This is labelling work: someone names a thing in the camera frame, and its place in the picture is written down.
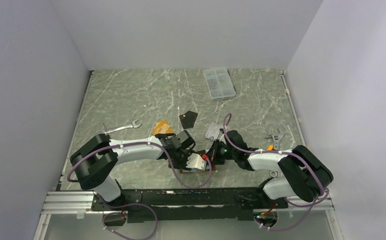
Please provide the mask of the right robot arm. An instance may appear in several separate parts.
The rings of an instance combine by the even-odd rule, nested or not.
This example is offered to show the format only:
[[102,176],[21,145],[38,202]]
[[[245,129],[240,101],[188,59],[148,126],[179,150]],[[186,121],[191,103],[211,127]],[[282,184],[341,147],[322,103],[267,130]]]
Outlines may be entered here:
[[257,203],[267,208],[279,198],[297,196],[313,202],[334,180],[331,171],[306,147],[297,145],[284,151],[249,147],[236,130],[230,130],[224,141],[215,140],[206,153],[215,165],[233,160],[247,171],[276,172],[259,187]]

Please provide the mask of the brown leather card holder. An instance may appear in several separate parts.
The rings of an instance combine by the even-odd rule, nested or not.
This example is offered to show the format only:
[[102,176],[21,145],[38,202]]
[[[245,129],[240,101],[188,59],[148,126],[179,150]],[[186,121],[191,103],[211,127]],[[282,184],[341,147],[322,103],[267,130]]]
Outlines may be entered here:
[[[196,152],[196,154],[200,154],[201,156],[202,156],[202,158],[203,159],[205,159],[206,161],[207,161],[207,159],[208,159],[208,156],[206,155],[206,154],[204,154],[204,153],[198,153],[198,152]],[[214,166],[214,165],[212,165],[212,164],[210,164],[209,162],[208,162],[208,164],[210,165],[210,170],[205,170],[205,171],[190,171],[190,170],[188,170],[187,168],[185,168],[185,169],[179,169],[179,173],[181,173],[181,174],[192,174],[192,173],[201,173],[201,172],[213,172],[213,171],[216,171],[216,167]]]

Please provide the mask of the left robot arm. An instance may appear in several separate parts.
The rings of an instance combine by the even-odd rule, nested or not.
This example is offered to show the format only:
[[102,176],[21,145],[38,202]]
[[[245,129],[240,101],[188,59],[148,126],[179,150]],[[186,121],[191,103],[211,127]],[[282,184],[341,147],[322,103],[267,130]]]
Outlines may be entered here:
[[143,139],[115,140],[99,133],[70,157],[67,181],[95,191],[112,210],[125,202],[120,184],[110,177],[116,165],[138,160],[167,160],[173,169],[184,169],[193,153],[195,140],[186,131],[159,133]]

